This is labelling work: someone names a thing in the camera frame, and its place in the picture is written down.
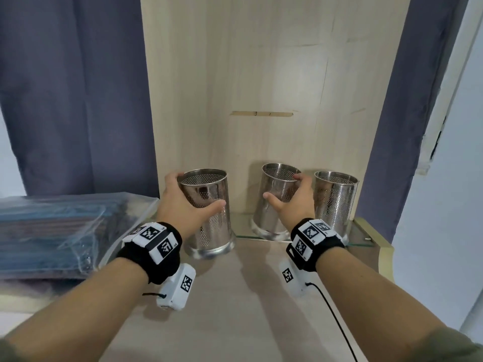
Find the person's right hand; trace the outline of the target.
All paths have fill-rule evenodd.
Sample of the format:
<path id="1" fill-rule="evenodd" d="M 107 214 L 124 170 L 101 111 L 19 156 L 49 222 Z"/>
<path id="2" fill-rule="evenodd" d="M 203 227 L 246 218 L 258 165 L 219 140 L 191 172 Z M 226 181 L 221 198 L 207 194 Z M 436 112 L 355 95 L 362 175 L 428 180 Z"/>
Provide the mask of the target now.
<path id="1" fill-rule="evenodd" d="M 313 190 L 311 187 L 312 177 L 304 173 L 299 173 L 294 175 L 294 179 L 299 181 L 300 185 L 284 211 L 278 213 L 282 225 L 289 233 L 303 219 L 315 218 Z"/>

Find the person's left hand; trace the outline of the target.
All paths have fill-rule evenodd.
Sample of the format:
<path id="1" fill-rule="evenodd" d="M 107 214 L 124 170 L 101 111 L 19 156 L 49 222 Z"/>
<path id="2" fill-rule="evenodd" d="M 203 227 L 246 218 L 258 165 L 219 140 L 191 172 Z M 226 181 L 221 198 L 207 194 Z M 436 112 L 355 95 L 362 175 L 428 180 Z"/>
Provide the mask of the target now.
<path id="1" fill-rule="evenodd" d="M 165 177 L 165 190 L 160 198 L 156 213 L 157 222 L 172 225 L 183 240 L 190 238 L 206 221 L 197 220 L 197 207 L 185 197 L 178 185 L 183 172 L 171 172 Z"/>

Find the large perforated steel cylinder holder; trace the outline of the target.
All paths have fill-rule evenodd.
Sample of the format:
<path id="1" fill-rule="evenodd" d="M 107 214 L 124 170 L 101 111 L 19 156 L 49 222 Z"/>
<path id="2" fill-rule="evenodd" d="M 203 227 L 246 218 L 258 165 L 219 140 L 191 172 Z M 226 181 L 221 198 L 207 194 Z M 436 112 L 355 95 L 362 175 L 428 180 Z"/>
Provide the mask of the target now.
<path id="1" fill-rule="evenodd" d="M 224 209 L 211 216 L 184 243 L 185 252 L 194 259 L 211 259 L 230 252 L 235 245 L 235 234 L 230 220 L 227 173 L 205 168 L 185 172 L 178 184 L 186 199 L 196 208 L 204 208 L 217 200 L 224 200 Z"/>

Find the person's left forearm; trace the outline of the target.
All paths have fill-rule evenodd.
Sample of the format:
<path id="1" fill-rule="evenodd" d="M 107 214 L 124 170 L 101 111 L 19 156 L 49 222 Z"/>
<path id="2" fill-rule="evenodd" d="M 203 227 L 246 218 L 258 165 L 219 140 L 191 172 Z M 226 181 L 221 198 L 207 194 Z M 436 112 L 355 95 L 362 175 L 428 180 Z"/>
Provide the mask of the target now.
<path id="1" fill-rule="evenodd" d="M 148 285 L 117 258 L 0 339 L 0 362 L 97 362 Z"/>

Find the person's right forearm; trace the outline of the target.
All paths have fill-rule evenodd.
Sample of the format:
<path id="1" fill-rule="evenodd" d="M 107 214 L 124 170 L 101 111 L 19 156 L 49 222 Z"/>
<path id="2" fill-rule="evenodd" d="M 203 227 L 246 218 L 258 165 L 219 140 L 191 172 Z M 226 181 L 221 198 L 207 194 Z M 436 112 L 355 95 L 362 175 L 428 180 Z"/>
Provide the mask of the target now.
<path id="1" fill-rule="evenodd" d="M 315 269 L 368 362 L 483 362 L 483 345 L 346 249 L 325 250 Z"/>

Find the black right wristband with markers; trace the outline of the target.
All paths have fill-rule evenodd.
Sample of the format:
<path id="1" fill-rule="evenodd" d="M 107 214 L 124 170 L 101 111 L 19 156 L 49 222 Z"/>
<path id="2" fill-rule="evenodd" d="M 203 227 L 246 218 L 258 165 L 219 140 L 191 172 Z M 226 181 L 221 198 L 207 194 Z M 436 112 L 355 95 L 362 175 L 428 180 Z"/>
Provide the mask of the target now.
<path id="1" fill-rule="evenodd" d="M 333 248 L 345 248 L 339 234 L 321 219 L 302 219 L 290 236 L 286 252 L 301 271 L 315 272 L 321 255 Z"/>

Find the black wristband with markers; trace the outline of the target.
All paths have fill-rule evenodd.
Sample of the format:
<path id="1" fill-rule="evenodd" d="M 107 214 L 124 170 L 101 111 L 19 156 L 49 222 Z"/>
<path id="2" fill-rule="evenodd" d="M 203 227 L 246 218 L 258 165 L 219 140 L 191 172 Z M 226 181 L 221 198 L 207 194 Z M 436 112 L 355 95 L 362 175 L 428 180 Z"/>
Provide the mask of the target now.
<path id="1" fill-rule="evenodd" d="M 321 219 L 302 219 L 290 236 L 286 252 L 301 271 L 315 272 L 321 255 L 333 248 L 345 248 L 339 234 Z"/>
<path id="2" fill-rule="evenodd" d="M 130 260 L 140 266 L 150 283 L 161 285 L 180 267 L 183 239 L 178 230 L 166 222 L 140 225 L 122 242 L 123 247 L 116 258 Z"/>

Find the black left wristband with markers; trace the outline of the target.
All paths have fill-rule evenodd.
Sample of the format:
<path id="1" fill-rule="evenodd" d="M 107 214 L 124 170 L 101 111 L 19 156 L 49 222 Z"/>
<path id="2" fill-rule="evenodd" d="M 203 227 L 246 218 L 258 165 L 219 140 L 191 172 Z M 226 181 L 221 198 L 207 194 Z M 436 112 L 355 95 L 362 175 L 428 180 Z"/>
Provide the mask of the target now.
<path id="1" fill-rule="evenodd" d="M 140 266 L 150 283 L 161 285 L 180 267 L 183 239 L 178 230 L 166 222 L 140 225 L 122 242 L 123 247 L 116 258 L 130 260 Z"/>

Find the light wooden board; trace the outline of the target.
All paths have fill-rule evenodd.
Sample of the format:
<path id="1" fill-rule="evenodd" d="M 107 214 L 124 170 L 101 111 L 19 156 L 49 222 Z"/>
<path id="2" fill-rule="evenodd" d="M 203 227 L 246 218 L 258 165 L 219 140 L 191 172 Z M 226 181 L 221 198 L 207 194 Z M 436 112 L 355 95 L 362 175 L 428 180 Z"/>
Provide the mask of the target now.
<path id="1" fill-rule="evenodd" d="M 355 176 L 355 214 L 410 0 L 140 1 L 160 192 L 218 168 L 251 214 L 282 163 Z"/>

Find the clear plastic bag of sticks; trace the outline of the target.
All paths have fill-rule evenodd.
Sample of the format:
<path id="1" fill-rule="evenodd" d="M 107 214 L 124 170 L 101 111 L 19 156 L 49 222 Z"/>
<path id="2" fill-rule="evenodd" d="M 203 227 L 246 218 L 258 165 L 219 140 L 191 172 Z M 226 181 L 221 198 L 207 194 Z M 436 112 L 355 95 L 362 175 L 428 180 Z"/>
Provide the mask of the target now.
<path id="1" fill-rule="evenodd" d="M 0 198 L 0 281 L 84 280 L 158 202 L 130 193 Z"/>

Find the blue curtain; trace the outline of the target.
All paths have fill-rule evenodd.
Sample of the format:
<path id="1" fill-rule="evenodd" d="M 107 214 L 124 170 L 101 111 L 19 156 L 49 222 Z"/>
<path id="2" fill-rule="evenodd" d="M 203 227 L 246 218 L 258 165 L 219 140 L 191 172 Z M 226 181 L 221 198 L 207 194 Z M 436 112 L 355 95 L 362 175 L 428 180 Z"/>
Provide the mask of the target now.
<path id="1" fill-rule="evenodd" d="M 0 0 L 0 108 L 27 195 L 159 197 L 141 0 Z"/>
<path id="2" fill-rule="evenodd" d="M 355 216 L 392 243 L 468 0 L 410 0 Z"/>

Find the white door frame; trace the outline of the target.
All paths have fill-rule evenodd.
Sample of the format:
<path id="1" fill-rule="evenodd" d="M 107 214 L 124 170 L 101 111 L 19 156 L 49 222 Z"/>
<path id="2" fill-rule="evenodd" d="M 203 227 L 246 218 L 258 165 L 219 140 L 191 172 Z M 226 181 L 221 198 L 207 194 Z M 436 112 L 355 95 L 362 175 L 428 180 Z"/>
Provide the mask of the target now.
<path id="1" fill-rule="evenodd" d="M 483 0 L 468 0 L 392 245 L 395 283 L 467 332 L 483 290 Z"/>

